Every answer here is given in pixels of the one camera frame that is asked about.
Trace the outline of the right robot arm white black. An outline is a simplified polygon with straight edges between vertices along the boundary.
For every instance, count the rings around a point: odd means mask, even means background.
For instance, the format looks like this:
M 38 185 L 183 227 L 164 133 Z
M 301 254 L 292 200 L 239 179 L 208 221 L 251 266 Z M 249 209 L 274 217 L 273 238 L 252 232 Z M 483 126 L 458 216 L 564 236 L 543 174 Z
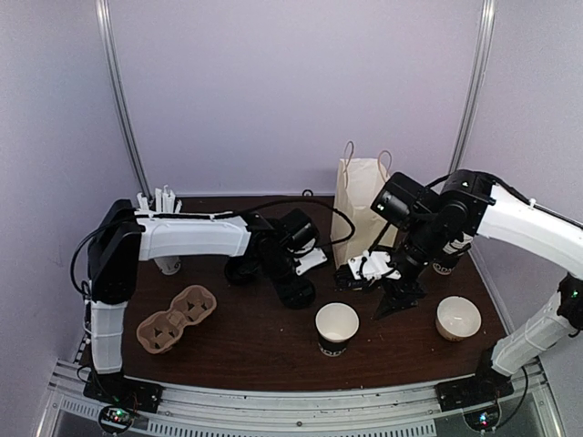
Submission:
M 520 367 L 564 337 L 582 330 L 582 227 L 543 208 L 501 178 L 459 169 L 439 178 L 440 192 L 394 173 L 371 209 L 405 232 L 384 275 L 389 297 L 418 290 L 418 278 L 446 247 L 465 236 L 497 239 L 562 267 L 566 276 L 547 304 L 486 353 L 486 367 L 467 382 L 473 401 L 487 401 Z

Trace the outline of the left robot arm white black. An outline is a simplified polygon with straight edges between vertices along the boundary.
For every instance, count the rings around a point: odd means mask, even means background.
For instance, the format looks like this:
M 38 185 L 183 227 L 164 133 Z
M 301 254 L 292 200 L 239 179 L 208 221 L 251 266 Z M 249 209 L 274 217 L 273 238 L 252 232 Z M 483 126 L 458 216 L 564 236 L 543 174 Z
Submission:
M 123 319 L 135 291 L 141 261 L 182 256 L 224 256 L 226 276 L 247 283 L 261 272 L 284 307 L 301 310 L 315 300 L 313 284 L 298 273 L 295 252 L 315 240 L 312 220 L 295 209 L 283 218 L 255 210 L 217 214 L 154 213 L 116 201 L 100 226 L 81 242 L 87 249 L 93 368 L 97 391 L 112 404 L 125 402 L 131 386 L 119 373 Z

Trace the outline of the black white paper coffee cup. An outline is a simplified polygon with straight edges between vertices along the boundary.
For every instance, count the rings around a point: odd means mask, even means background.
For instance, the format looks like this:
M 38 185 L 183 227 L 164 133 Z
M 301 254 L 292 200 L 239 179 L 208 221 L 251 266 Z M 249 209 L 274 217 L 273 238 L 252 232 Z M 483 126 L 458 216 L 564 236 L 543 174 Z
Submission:
M 328 357 L 342 355 L 360 328 L 356 310 L 341 302 L 322 306 L 315 315 L 314 323 L 320 351 Z

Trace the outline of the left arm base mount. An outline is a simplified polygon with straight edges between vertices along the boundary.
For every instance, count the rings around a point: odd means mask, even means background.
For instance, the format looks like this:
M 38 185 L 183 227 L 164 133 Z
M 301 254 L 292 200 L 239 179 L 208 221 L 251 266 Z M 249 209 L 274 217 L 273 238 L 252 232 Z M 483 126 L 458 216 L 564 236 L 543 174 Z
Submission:
M 123 371 L 100 374 L 91 370 L 83 394 L 104 403 L 97 424 L 104 432 L 119 435 L 128 431 L 142 412 L 157 412 L 162 392 L 161 385 L 130 379 Z

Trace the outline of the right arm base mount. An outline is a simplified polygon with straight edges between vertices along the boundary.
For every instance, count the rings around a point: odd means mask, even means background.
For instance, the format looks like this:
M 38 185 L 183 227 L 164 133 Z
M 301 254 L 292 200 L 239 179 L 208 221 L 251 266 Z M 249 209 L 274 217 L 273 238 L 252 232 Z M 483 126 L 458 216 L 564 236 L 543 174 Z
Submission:
M 514 393 L 511 378 L 491 370 L 440 382 L 435 390 L 441 411 L 463 410 L 465 424 L 476 432 L 492 432 L 500 424 L 499 400 Z

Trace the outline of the cardboard two-cup carrier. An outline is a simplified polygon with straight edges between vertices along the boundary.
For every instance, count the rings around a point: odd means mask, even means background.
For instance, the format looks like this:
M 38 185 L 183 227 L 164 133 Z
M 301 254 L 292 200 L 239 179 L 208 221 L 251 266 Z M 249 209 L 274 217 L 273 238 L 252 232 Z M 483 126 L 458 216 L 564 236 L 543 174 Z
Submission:
M 174 297 L 167 310 L 155 312 L 138 325 L 138 342 L 150 354 L 166 353 L 179 342 L 186 328 L 201 324 L 217 306 L 208 289 L 188 286 Z

